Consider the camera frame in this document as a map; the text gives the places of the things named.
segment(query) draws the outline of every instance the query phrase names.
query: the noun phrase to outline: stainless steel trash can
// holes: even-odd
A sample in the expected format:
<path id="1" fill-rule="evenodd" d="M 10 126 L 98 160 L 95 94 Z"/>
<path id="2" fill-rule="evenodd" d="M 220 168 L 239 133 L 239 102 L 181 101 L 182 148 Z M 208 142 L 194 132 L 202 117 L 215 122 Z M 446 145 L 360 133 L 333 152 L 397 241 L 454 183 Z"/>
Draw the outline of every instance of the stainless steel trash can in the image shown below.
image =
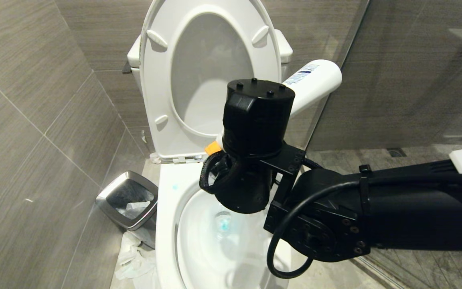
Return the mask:
<path id="1" fill-rule="evenodd" d="M 104 188 L 97 206 L 115 223 L 155 248 L 158 187 L 143 176 L 127 171 Z"/>

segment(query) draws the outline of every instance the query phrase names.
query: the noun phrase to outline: white toilet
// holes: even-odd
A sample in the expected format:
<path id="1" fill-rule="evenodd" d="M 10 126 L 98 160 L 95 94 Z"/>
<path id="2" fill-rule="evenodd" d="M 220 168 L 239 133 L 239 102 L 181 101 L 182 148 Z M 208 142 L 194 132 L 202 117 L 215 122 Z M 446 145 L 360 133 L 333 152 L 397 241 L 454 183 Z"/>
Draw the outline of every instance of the white toilet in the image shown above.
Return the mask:
<path id="1" fill-rule="evenodd" d="M 162 289 L 288 286 L 266 267 L 266 212 L 231 212 L 198 184 L 204 147 L 223 128 L 227 83 L 281 82 L 281 63 L 291 54 L 259 0 L 152 2 L 128 58 L 162 159 L 156 224 Z M 290 271 L 291 253 L 281 241 L 278 269 Z"/>

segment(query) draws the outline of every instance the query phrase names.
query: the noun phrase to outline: toilet bowl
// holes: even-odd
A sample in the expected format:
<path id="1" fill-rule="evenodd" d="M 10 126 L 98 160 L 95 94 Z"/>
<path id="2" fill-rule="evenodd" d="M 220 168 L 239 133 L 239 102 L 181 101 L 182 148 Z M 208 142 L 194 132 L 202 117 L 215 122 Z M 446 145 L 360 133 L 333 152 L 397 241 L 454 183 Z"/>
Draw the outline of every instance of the toilet bowl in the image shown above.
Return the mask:
<path id="1" fill-rule="evenodd" d="M 288 285 L 266 267 L 266 212 L 231 212 L 198 186 L 204 147 L 223 128 L 227 83 L 281 82 L 278 35 L 259 0 L 154 0 L 147 12 L 132 51 L 139 53 L 139 86 L 162 159 L 156 223 L 162 289 Z M 280 242 L 276 267 L 289 271 L 290 263 L 291 249 Z"/>

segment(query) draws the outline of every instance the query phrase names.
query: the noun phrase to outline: floor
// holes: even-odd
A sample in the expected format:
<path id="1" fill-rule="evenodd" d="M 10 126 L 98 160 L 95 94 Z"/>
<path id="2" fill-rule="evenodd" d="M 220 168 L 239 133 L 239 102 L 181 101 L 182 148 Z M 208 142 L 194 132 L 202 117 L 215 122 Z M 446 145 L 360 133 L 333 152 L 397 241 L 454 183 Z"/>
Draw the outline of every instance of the floor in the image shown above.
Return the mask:
<path id="1" fill-rule="evenodd" d="M 368 163 L 373 170 L 394 168 L 448 159 L 458 145 L 436 144 L 403 148 L 406 157 L 392 157 L 385 149 L 308 152 L 308 158 L 341 174 L 358 172 Z M 369 274 L 392 281 L 395 287 L 415 289 L 462 288 L 462 252 L 374 249 L 352 260 Z"/>
<path id="2" fill-rule="evenodd" d="M 384 169 L 448 159 L 462 146 L 433 145 L 403 148 L 406 157 L 392 157 L 387 150 L 348 150 L 308 152 L 308 158 L 341 174 L 357 172 L 361 164 Z M 159 181 L 159 165 L 147 160 L 143 176 Z M 293 267 L 304 256 L 294 251 Z M 133 289 L 129 280 L 112 280 L 111 289 Z M 381 289 L 462 288 L 462 252 L 429 252 L 374 249 L 369 255 L 338 263 L 314 261 L 302 276 L 290 280 L 288 289 Z"/>

